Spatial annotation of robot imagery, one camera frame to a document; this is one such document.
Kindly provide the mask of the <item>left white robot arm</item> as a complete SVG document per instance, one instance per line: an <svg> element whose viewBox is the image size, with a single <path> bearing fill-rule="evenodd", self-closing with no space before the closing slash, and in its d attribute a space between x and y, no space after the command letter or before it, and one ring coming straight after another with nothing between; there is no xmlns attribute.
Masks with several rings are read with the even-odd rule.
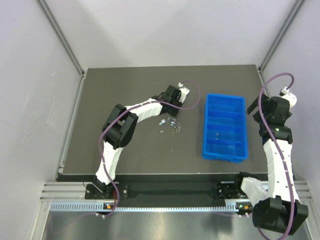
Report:
<svg viewBox="0 0 320 240"><path fill-rule="evenodd" d="M169 85L159 95L132 105L117 104L111 111L98 139L100 164L93 185L103 194L112 192L116 168L123 149L133 138L138 123L162 114L176 117L191 91L181 82Z"/></svg>

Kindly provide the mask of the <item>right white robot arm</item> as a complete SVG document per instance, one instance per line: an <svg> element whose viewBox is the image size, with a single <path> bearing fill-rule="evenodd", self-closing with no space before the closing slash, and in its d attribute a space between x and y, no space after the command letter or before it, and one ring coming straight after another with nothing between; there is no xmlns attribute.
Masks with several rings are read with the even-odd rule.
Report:
<svg viewBox="0 0 320 240"><path fill-rule="evenodd" d="M259 124L267 159L267 188L250 173L241 172L240 190L253 206L252 221L258 229L292 236L309 215L294 186L291 151L292 131L285 126L297 97L284 87L279 96L257 97L245 111Z"/></svg>

